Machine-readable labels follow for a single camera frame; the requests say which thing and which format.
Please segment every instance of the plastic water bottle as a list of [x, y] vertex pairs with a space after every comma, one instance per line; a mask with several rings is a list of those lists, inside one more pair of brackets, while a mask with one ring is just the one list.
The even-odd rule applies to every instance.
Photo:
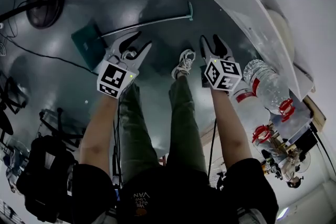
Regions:
[[286, 121], [294, 113], [286, 82], [261, 60], [252, 60], [244, 69], [244, 80], [273, 114], [283, 115]]
[[271, 136], [270, 113], [247, 83], [240, 81], [230, 100], [250, 141], [267, 140]]

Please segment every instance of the black t-shirt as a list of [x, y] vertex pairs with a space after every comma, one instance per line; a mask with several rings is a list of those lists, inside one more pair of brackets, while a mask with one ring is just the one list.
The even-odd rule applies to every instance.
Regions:
[[129, 181], [117, 202], [112, 181], [90, 165], [73, 169], [73, 222], [91, 223], [275, 223], [278, 204], [260, 162], [245, 159], [226, 174], [222, 191], [205, 173], [158, 167]]

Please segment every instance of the metal rod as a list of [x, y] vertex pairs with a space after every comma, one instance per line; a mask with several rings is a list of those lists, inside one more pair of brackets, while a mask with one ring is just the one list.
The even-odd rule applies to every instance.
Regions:
[[168, 22], [168, 21], [171, 21], [171, 20], [180, 20], [180, 19], [193, 20], [193, 6], [192, 6], [192, 4], [190, 2], [188, 2], [188, 5], [189, 5], [189, 9], [190, 9], [190, 14], [188, 14], [188, 15], [179, 16], [179, 17], [171, 17], [171, 18], [167, 18], [167, 19], [155, 20], [155, 21], [152, 21], [152, 22], [147, 22], [147, 23], [142, 23], [142, 24], [136, 24], [136, 25], [131, 25], [131, 26], [123, 27], [123, 28], [120, 28], [118, 30], [114, 30], [114, 31], [102, 34], [100, 36], [100, 38], [108, 37], [108, 36], [114, 35], [116, 33], [120, 33], [120, 32], [123, 32], [123, 31], [126, 31], [126, 30], [130, 30], [130, 29], [133, 29], [133, 28], [138, 28], [138, 27], [152, 25], [152, 24], [157, 24], [157, 23]]

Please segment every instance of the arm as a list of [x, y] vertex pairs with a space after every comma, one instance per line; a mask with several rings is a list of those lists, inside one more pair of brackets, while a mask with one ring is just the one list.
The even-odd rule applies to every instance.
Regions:
[[248, 139], [240, 120], [224, 91], [211, 89], [217, 117], [219, 139], [226, 168], [235, 163], [252, 158]]
[[80, 147], [80, 164], [73, 167], [73, 223], [101, 223], [100, 218], [104, 219], [106, 211], [117, 202], [109, 172], [110, 140], [117, 105], [117, 99], [104, 95], [86, 129]]
[[239, 223], [245, 223], [246, 220], [265, 223], [262, 220], [264, 218], [266, 223], [273, 224], [279, 207], [272, 187], [264, 176], [260, 162], [251, 156], [245, 130], [229, 97], [223, 91], [212, 90], [211, 93], [227, 167], [224, 197], [230, 197], [230, 204], [240, 212]]
[[104, 95], [92, 117], [80, 147], [80, 164], [89, 164], [109, 172], [109, 150], [118, 100]]

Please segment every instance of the water bottle cap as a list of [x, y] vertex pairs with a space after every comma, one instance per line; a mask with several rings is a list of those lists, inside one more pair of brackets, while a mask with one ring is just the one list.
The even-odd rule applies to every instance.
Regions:
[[261, 143], [265, 142], [266, 140], [268, 140], [271, 137], [271, 131], [269, 130], [268, 125], [262, 125], [256, 128], [256, 130], [253, 133], [253, 140], [252, 143], [260, 137], [260, 135], [262, 134], [262, 138], [264, 138], [262, 141], [260, 141]]
[[284, 116], [281, 120], [282, 122], [289, 120], [290, 116], [293, 115], [295, 111], [295, 106], [292, 106], [292, 103], [293, 99], [290, 98], [280, 105], [279, 111], [282, 114], [282, 116]]

